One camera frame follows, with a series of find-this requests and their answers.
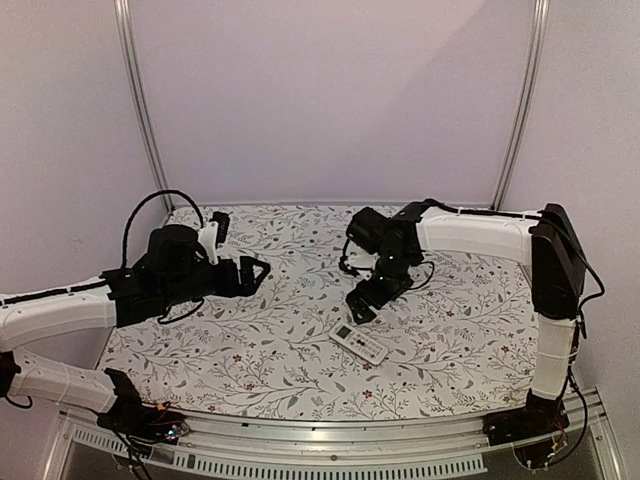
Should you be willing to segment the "beige remote control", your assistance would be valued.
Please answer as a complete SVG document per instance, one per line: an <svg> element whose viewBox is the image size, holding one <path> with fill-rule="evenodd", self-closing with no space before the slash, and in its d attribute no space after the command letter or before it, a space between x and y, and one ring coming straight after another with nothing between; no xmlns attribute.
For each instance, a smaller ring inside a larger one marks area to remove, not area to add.
<svg viewBox="0 0 640 480"><path fill-rule="evenodd" d="M329 332L329 338L373 366L380 365L389 352L386 346L346 323L336 325Z"/></svg>

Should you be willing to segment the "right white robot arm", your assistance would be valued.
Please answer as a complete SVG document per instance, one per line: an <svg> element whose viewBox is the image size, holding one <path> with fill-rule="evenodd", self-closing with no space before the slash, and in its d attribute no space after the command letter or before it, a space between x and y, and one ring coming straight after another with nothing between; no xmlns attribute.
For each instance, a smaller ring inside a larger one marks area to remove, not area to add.
<svg viewBox="0 0 640 480"><path fill-rule="evenodd" d="M346 303L358 324L369 323L377 311L414 287L409 274L427 252L459 252L518 263L530 272L531 304L539 324L536 366L528 399L517 415L517 427L537 436L552 424L570 365L586 335L585 277L595 273L566 210L549 203L532 212L504 212L453 207L435 199L406 205L387 217L365 207L351 219L347 245L374 257L357 266L342 254L339 267L359 277Z"/></svg>

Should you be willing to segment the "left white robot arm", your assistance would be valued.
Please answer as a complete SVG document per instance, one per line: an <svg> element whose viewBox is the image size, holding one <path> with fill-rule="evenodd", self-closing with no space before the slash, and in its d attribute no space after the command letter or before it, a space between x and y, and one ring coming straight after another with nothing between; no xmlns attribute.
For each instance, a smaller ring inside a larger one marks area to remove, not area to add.
<svg viewBox="0 0 640 480"><path fill-rule="evenodd" d="M268 277L268 263L250 256L222 258L229 216L197 216L196 228L170 224L150 233L134 264L121 253L119 267L84 282L1 298L1 395L37 397L111 419L128 434L148 426L148 412L126 373L87 370L41 358L26 345L89 329L122 328L166 317L209 296L250 297Z"/></svg>

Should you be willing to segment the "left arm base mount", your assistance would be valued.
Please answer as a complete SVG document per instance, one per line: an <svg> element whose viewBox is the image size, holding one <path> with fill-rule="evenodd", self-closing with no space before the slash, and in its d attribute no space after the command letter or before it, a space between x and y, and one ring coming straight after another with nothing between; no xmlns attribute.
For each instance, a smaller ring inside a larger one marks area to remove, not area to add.
<svg viewBox="0 0 640 480"><path fill-rule="evenodd" d="M104 413L97 414L97 425L146 443L176 444L190 433L186 417L171 409L170 402L145 404L124 372L107 368L114 385L115 401Z"/></svg>

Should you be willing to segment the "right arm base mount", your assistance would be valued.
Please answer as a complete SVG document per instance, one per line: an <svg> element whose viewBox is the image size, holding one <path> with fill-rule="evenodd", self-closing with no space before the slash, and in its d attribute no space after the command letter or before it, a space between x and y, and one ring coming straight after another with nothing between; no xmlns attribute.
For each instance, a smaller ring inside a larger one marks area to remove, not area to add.
<svg viewBox="0 0 640 480"><path fill-rule="evenodd" d="M491 446L519 442L569 426L561 399L547 400L529 392L525 405L482 418L482 432Z"/></svg>

